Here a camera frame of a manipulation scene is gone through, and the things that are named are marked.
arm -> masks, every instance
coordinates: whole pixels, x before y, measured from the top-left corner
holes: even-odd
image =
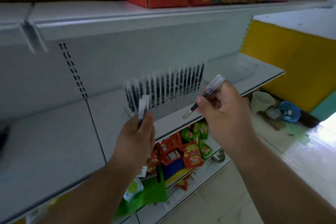
[[[137,116],[124,124],[115,152],[91,178],[69,192],[40,224],[110,224],[130,183],[140,173],[153,150],[153,115],[147,113],[138,130]]]
[[[265,223],[336,222],[336,210],[258,139],[248,105],[235,87],[224,82],[209,100],[198,97],[197,103]]]

yellow wall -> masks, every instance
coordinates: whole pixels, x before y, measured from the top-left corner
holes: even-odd
[[[312,111],[336,89],[336,41],[253,20],[240,52],[286,71],[263,88]]]

white plastic cup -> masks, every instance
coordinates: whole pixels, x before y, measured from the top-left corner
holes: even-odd
[[[275,99],[268,93],[255,91],[252,93],[250,110],[253,114],[266,111],[271,105],[275,104]]]

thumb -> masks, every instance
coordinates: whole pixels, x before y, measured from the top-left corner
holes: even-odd
[[[153,114],[151,112],[146,112],[141,127],[138,130],[138,133],[141,134],[143,138],[149,139],[152,133],[153,125],[154,125]]]
[[[207,120],[211,120],[215,115],[217,110],[212,104],[203,96],[198,96],[196,99],[198,108],[202,112],[202,116]]]

person's left hand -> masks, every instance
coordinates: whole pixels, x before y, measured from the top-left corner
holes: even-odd
[[[107,163],[117,165],[135,179],[140,174],[142,166],[146,164],[155,143],[155,128],[153,114],[147,112],[141,127],[138,129],[138,116],[126,122],[114,149],[114,153]]]

